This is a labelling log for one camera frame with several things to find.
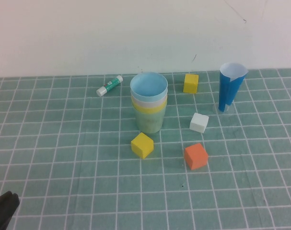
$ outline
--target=blue paper cone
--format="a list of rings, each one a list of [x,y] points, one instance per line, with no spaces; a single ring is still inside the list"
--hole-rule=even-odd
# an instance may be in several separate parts
[[[239,63],[225,63],[220,67],[219,110],[231,105],[248,70]]]

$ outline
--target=yellow cube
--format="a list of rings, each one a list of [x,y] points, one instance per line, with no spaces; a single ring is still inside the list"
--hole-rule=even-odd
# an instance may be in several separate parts
[[[154,141],[140,133],[131,141],[131,150],[144,159],[154,150]]]
[[[186,74],[184,83],[184,92],[196,93],[198,89],[198,75]]]

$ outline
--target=yellow cup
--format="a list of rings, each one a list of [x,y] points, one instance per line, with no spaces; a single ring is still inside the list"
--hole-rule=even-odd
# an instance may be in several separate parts
[[[132,105],[135,107],[135,109],[138,110],[139,112],[144,113],[144,114],[154,114],[156,112],[161,111],[166,106],[167,100],[165,100],[161,105],[154,107],[154,108],[144,108],[144,107],[134,103],[133,100],[131,100],[131,102],[132,102]]]

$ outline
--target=orange cube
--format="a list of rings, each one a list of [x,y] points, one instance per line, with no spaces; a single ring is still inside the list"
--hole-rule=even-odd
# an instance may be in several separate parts
[[[191,170],[198,169],[207,164],[208,154],[203,146],[198,143],[185,148],[185,160]]]

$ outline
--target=white cube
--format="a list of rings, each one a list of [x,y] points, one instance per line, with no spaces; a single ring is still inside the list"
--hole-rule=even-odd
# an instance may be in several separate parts
[[[206,115],[194,113],[190,122],[190,129],[203,133],[207,127],[209,117]]]

